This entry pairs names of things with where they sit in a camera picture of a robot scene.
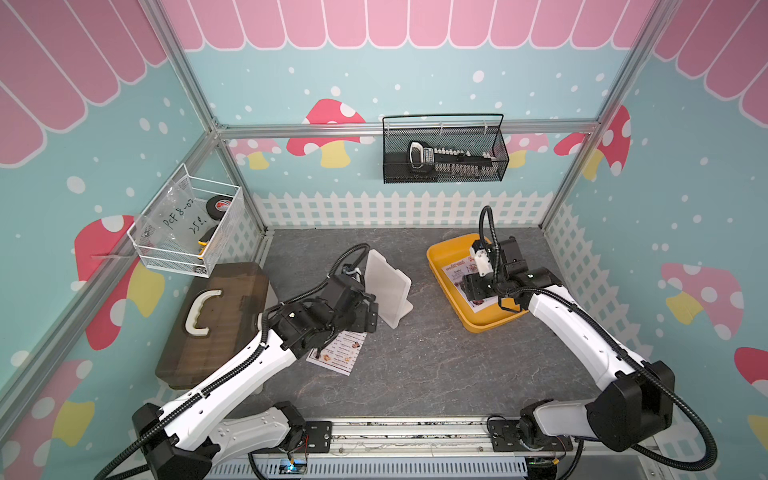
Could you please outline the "yellow-header old menu sheet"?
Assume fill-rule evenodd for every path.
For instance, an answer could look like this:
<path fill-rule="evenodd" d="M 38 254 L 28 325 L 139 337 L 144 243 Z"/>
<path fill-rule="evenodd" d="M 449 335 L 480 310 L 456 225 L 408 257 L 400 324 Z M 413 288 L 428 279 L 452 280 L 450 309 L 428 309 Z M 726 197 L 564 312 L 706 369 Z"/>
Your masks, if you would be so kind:
<path fill-rule="evenodd" d="M 349 376 L 366 337 L 366 333 L 341 332 L 320 353 L 316 349 L 311 350 L 306 361 L 310 364 Z"/>

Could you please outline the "white acrylic menu holder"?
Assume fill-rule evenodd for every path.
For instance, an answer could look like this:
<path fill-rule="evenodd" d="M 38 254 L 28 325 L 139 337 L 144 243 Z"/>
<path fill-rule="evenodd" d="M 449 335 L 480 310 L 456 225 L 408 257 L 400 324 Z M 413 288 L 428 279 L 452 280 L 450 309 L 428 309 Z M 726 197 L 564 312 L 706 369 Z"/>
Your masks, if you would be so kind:
<path fill-rule="evenodd" d="M 392 267 L 376 250 L 367 255 L 365 266 L 366 292 L 376 297 L 379 319 L 396 329 L 400 321 L 413 310 L 408 294 L 411 279 L 401 270 Z"/>

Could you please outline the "red special menu sheet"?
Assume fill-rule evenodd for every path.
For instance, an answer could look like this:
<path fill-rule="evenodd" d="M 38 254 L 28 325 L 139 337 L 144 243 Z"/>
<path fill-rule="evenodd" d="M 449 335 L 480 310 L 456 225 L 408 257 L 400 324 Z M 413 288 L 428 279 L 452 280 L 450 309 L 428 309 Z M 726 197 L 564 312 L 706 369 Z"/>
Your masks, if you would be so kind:
<path fill-rule="evenodd" d="M 460 303 L 473 313 L 485 310 L 497 302 L 490 285 L 490 276 L 480 277 L 471 256 L 456 260 L 442 268 Z"/>

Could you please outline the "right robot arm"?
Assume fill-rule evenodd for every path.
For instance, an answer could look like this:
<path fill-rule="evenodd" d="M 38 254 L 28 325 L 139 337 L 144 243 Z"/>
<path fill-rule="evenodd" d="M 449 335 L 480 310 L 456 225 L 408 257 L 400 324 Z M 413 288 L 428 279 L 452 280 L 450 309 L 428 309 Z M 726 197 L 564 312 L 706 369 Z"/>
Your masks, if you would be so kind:
<path fill-rule="evenodd" d="M 571 436 L 621 452 L 671 425 L 673 402 L 661 390 L 674 387 L 669 367 L 647 363 L 589 322 L 557 276 L 528 267 L 515 238 L 499 244 L 477 239 L 469 254 L 474 269 L 460 282 L 467 298 L 514 300 L 555 333 L 600 390 L 593 399 L 545 399 L 523 408 L 517 429 L 525 447 L 541 449 L 556 437 Z"/>

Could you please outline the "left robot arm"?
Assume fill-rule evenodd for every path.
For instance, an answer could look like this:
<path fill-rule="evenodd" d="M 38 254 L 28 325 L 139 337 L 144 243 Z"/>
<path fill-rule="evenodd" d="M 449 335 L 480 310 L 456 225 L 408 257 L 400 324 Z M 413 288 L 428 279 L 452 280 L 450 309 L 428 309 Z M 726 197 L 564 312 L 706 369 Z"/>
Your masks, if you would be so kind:
<path fill-rule="evenodd" d="M 319 355 L 340 333 L 372 333 L 377 321 L 376 299 L 357 268 L 260 314 L 256 336 L 222 367 L 179 398 L 134 414 L 145 470 L 156 479 L 202 479 L 242 454 L 276 449 L 292 456 L 306 449 L 306 421 L 288 401 L 250 417 L 229 415 L 267 380 Z"/>

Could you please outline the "yellow plastic tray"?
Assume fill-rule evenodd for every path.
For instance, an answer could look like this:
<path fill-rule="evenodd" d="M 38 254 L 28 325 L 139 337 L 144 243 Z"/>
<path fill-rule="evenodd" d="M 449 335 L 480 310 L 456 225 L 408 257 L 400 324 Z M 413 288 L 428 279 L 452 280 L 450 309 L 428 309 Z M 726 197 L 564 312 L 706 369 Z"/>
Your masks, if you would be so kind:
<path fill-rule="evenodd" d="M 470 255 L 470 247 L 477 239 L 477 233 L 466 234 L 435 244 L 427 250 L 430 269 L 459 320 L 472 333 L 488 331 L 527 313 L 512 299 L 502 301 L 505 310 L 498 306 L 495 296 L 482 301 L 467 299 L 460 283 L 465 275 L 477 271 Z"/>

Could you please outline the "socket set in basket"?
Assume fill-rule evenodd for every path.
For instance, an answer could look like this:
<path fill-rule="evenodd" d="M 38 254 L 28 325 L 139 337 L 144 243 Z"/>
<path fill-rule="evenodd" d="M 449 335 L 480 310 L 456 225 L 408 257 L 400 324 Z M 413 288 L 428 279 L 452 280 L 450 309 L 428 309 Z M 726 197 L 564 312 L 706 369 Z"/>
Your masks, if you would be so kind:
<path fill-rule="evenodd" d="M 412 141 L 406 149 L 406 156 L 409 169 L 416 174 L 484 179 L 499 172 L 498 161 L 489 152 L 477 156 L 468 150 Z"/>

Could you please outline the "yellow black utility knife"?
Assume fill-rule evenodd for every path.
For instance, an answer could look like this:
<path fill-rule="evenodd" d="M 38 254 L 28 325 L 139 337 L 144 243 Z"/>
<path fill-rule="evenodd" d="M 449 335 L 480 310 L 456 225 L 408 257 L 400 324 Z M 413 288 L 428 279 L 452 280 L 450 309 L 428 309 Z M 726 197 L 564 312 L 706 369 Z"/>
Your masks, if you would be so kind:
<path fill-rule="evenodd" d="M 202 237 L 198 240 L 198 246 L 199 246 L 199 252 L 197 254 L 197 258 L 198 259 L 202 260 L 204 258 L 204 254 L 206 252 L 206 249 L 208 248 L 208 245 L 209 245 L 212 237 L 214 236 L 216 230 L 217 230 L 216 227 L 212 227 L 211 229 L 206 231 L 202 235 Z"/>

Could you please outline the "black tape roll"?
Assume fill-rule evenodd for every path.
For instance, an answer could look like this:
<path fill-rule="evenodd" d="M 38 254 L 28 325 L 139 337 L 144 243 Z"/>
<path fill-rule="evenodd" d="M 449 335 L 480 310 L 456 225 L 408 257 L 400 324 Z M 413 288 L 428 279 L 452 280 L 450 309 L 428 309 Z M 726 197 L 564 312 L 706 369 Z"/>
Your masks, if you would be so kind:
<path fill-rule="evenodd" d="M 216 195 L 206 201 L 206 212 L 214 221 L 221 221 L 226 215 L 233 198 L 226 195 Z"/>

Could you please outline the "labelled plastic bag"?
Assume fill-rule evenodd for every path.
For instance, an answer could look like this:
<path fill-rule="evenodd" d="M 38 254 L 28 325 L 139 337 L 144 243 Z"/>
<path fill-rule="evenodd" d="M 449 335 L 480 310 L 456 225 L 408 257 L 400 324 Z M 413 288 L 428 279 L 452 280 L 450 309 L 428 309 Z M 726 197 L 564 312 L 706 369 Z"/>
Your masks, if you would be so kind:
<path fill-rule="evenodd" d="M 210 229 L 209 216 L 188 179 L 169 181 L 146 215 L 142 240 L 149 246 L 197 255 L 198 240 Z"/>

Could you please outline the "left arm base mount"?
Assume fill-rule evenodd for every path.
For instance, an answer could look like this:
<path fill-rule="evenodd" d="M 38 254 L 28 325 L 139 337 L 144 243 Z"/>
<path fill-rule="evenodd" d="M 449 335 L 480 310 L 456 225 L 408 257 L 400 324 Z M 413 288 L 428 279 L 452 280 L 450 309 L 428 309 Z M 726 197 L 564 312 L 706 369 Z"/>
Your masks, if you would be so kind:
<path fill-rule="evenodd" d="M 279 449 L 283 452 L 328 453 L 332 438 L 331 421 L 306 421 L 292 426 Z"/>

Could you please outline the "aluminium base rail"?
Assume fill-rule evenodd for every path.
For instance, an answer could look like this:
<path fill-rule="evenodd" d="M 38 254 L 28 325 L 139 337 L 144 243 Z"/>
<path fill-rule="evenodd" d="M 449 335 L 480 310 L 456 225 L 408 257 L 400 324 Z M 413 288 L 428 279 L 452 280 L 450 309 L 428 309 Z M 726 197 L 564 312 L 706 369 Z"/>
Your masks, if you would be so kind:
<path fill-rule="evenodd" d="M 269 452 L 304 458 L 310 454 L 352 456 L 383 454 L 392 456 L 449 456 L 467 454 L 518 454 L 543 455 L 563 459 L 573 450 L 563 454 L 552 452 L 495 452 L 486 430 L 487 418 L 340 418 L 333 423 L 330 451 L 328 453 L 291 454 L 279 449 L 290 428 L 304 422 L 290 420 L 288 415 L 275 408 L 241 419 L 224 420 L 206 433 L 193 433 L 185 427 L 177 433 L 177 446 L 192 450 L 192 440 L 212 441 L 219 446 L 214 455 L 215 465 L 233 460 L 250 452 Z"/>

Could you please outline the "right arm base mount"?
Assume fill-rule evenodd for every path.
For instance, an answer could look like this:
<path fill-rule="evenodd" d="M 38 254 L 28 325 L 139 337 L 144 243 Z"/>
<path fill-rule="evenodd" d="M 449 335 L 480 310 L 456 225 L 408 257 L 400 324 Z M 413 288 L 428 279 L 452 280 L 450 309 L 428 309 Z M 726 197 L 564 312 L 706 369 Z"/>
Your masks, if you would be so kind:
<path fill-rule="evenodd" d="M 494 415 L 486 419 L 485 426 L 495 452 L 563 454 L 573 450 L 573 443 L 568 437 L 547 436 L 528 419 Z"/>

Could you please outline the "clear wall-mounted bin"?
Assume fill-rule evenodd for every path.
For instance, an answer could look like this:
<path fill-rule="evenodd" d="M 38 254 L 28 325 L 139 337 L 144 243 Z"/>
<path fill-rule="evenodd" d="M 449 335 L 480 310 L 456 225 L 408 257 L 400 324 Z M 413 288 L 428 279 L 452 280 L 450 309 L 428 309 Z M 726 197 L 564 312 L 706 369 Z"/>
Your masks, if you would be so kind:
<path fill-rule="evenodd" d="M 180 166 L 127 236 L 148 269 L 208 278 L 223 263 L 250 259 L 255 235 L 241 188 Z"/>

